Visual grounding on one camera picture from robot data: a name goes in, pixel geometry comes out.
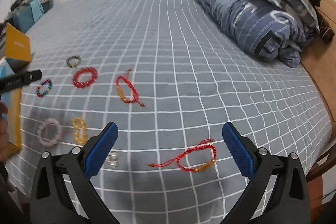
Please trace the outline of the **person's left hand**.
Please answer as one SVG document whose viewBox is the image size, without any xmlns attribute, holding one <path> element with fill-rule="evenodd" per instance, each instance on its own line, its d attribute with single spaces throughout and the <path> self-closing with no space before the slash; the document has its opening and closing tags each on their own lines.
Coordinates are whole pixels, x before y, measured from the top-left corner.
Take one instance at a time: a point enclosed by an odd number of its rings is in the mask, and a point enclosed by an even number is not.
<svg viewBox="0 0 336 224">
<path fill-rule="evenodd" d="M 7 133 L 8 123 L 3 114 L 8 113 L 8 108 L 4 102 L 1 101 L 1 119 L 0 119 L 0 161 L 7 160 L 7 143 L 9 140 L 9 134 Z"/>
</svg>

